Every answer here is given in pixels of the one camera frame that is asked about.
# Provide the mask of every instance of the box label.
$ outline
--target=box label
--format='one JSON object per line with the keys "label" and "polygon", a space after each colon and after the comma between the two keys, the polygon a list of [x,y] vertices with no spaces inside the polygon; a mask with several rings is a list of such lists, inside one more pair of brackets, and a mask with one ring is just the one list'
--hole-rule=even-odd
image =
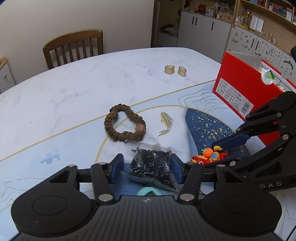
{"label": "box label", "polygon": [[221,95],[233,108],[235,108],[243,117],[251,112],[254,105],[248,101],[240,92],[233,88],[224,79],[220,79],[217,93]]}

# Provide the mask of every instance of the orange plush toy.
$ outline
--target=orange plush toy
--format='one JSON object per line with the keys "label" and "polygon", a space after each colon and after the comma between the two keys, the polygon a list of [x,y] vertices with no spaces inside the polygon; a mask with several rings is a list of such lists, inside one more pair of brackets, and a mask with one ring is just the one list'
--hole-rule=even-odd
{"label": "orange plush toy", "polygon": [[192,159],[190,159],[190,161],[201,164],[202,166],[204,166],[204,165],[214,162],[214,161],[223,160],[224,157],[228,155],[228,153],[227,152],[218,152],[221,150],[222,150],[222,148],[220,146],[214,146],[214,150],[207,147],[202,150],[202,155],[193,156]]}

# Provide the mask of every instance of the wooden chair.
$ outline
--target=wooden chair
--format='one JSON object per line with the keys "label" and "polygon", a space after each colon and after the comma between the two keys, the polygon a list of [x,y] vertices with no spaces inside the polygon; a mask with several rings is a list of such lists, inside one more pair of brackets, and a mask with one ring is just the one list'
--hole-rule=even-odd
{"label": "wooden chair", "polygon": [[97,39],[98,55],[103,54],[103,31],[98,30],[98,29],[81,30],[81,31],[77,31],[77,32],[73,32],[73,33],[59,36],[59,37],[49,41],[43,47],[43,53],[44,53],[44,57],[45,57],[48,69],[54,68],[53,63],[52,63],[52,59],[50,56],[50,51],[52,51],[52,50],[55,51],[58,66],[61,66],[61,61],[59,59],[59,54],[57,51],[57,48],[59,48],[59,47],[62,48],[62,55],[63,55],[63,59],[64,59],[64,64],[68,63],[67,58],[66,58],[66,54],[65,54],[64,45],[68,45],[70,60],[71,60],[71,62],[74,62],[72,48],[70,45],[71,43],[74,43],[74,42],[75,42],[75,47],[76,47],[77,60],[80,60],[80,54],[79,54],[78,43],[77,43],[80,40],[82,40],[83,57],[87,58],[84,40],[89,39],[89,48],[90,48],[90,54],[92,57],[94,55],[94,50],[93,50],[92,40],[91,40],[92,38]]}

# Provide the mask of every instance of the cabinet handle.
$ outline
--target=cabinet handle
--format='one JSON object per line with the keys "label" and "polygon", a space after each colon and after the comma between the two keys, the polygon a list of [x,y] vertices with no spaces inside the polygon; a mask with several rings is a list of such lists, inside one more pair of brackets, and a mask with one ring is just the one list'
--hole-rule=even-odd
{"label": "cabinet handle", "polygon": [[259,40],[258,40],[258,42],[257,42],[257,45],[256,45],[256,48],[255,48],[255,50],[257,50],[258,44],[259,44]]}
{"label": "cabinet handle", "polygon": [[253,47],[254,40],[255,40],[255,38],[253,38],[253,42],[252,42],[251,48]]}

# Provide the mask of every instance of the cabinet door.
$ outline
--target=cabinet door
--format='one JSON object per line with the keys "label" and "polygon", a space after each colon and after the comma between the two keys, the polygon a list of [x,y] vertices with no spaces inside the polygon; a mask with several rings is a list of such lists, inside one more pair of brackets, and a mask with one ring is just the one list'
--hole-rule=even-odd
{"label": "cabinet door", "polygon": [[283,51],[281,51],[265,39],[257,37],[256,46],[253,50],[252,55],[259,56],[274,67],[277,67],[283,55]]}
{"label": "cabinet door", "polygon": [[210,29],[210,36],[208,39],[205,40],[208,43],[208,57],[217,61],[218,63],[221,63],[222,61],[230,27],[230,23],[226,23],[218,19],[213,19],[213,23]]}
{"label": "cabinet door", "polygon": [[8,64],[6,63],[2,69],[0,69],[0,90],[4,92],[9,80],[12,78]]}
{"label": "cabinet door", "polygon": [[166,33],[158,33],[157,45],[161,47],[177,47],[177,38]]}
{"label": "cabinet door", "polygon": [[15,86],[15,82],[13,81],[13,78],[11,78],[5,91],[9,90],[11,87],[14,87],[14,86]]}
{"label": "cabinet door", "polygon": [[257,35],[235,26],[231,29],[226,51],[252,54],[257,42]]}
{"label": "cabinet door", "polygon": [[193,26],[196,16],[197,14],[191,12],[182,12],[177,47],[193,49]]}
{"label": "cabinet door", "polygon": [[283,52],[277,69],[284,79],[289,79],[296,84],[296,64],[291,56]]}
{"label": "cabinet door", "polygon": [[194,30],[194,44],[193,49],[205,56],[209,57],[209,37],[211,33],[211,27],[213,18],[196,15],[196,19],[193,24]]}

